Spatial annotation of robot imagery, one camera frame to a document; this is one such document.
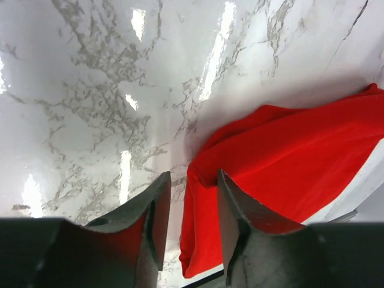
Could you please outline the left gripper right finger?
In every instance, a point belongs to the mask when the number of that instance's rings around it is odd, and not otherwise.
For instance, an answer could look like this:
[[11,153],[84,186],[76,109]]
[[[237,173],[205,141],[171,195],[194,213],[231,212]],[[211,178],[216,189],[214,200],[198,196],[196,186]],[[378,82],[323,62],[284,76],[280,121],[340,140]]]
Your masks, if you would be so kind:
[[249,196],[223,170],[217,204],[226,287],[309,287],[303,226]]

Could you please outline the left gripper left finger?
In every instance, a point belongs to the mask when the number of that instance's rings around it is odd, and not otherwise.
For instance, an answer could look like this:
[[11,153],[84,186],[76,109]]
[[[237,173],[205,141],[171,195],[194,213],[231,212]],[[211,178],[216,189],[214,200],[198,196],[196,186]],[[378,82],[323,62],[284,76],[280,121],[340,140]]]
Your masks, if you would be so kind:
[[170,211],[171,176],[85,226],[62,221],[44,261],[45,287],[156,287]]

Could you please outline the red t-shirt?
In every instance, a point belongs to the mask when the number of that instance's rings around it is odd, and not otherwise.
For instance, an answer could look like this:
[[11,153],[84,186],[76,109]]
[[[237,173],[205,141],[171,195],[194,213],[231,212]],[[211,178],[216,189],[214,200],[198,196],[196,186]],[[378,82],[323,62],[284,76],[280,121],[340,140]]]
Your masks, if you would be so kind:
[[218,129],[187,169],[180,262],[192,278],[223,262],[217,176],[301,223],[333,202],[383,139],[383,90],[311,109],[264,105]]

